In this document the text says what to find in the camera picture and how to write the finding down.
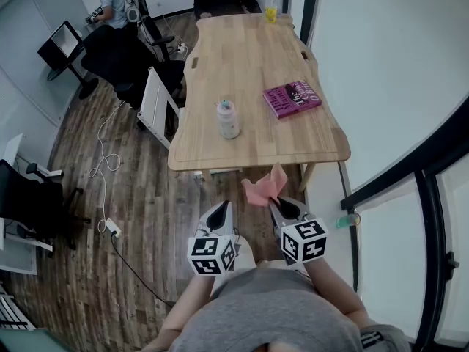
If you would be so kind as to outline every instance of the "gray t-shirt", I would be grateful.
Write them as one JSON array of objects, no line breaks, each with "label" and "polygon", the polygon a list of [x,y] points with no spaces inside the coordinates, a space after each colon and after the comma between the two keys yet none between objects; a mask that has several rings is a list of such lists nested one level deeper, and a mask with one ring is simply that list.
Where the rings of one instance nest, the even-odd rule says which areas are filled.
[{"label": "gray t-shirt", "polygon": [[410,351],[393,326],[358,330],[289,270],[254,269],[213,294],[173,342],[173,352],[253,351],[282,342],[299,351]]},{"label": "gray t-shirt", "polygon": [[101,7],[112,8],[112,18],[106,21],[115,29],[120,29],[127,25],[127,17],[125,17],[125,0],[101,0]]}]

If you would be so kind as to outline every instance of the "black jacket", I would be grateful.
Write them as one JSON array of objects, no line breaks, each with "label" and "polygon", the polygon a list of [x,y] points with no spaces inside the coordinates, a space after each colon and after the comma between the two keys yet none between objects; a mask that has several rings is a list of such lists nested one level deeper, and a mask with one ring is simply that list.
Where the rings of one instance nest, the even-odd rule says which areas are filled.
[{"label": "black jacket", "polygon": [[210,13],[213,16],[217,15],[233,15],[244,13],[244,5],[249,12],[256,12],[256,0],[195,0],[194,12],[197,19],[200,19],[202,13]]}]

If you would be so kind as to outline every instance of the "electrical outlet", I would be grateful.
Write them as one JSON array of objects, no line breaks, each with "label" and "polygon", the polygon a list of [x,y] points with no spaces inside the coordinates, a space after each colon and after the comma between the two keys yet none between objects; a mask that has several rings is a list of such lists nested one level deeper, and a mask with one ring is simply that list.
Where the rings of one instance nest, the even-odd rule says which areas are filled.
[{"label": "electrical outlet", "polygon": [[109,231],[111,231],[111,234],[112,232],[115,232],[116,233],[116,237],[118,238],[122,231],[120,230],[120,228],[118,228],[117,224],[115,224],[111,218],[108,218],[108,220],[106,220],[106,227],[108,228]]}]

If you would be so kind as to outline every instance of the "book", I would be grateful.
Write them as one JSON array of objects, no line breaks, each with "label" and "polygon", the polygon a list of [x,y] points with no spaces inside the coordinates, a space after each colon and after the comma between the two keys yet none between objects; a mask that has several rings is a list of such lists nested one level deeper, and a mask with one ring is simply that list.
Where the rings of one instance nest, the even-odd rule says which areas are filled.
[{"label": "book", "polygon": [[263,95],[278,119],[322,104],[320,97],[303,80],[265,90]]}]

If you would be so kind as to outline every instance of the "black stand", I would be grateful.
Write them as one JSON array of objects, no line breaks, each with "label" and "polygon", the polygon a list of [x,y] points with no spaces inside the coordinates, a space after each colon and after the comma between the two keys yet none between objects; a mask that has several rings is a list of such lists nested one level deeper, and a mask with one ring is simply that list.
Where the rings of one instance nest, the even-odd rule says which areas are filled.
[{"label": "black stand", "polygon": [[91,81],[85,81],[83,77],[81,77],[76,69],[73,67],[73,64],[68,65],[68,69],[72,71],[72,73],[78,78],[80,84],[82,86],[80,90],[80,94],[78,94],[79,99],[86,99],[88,98],[92,92],[96,89],[97,84],[99,84],[99,80],[97,78],[92,79]]}]

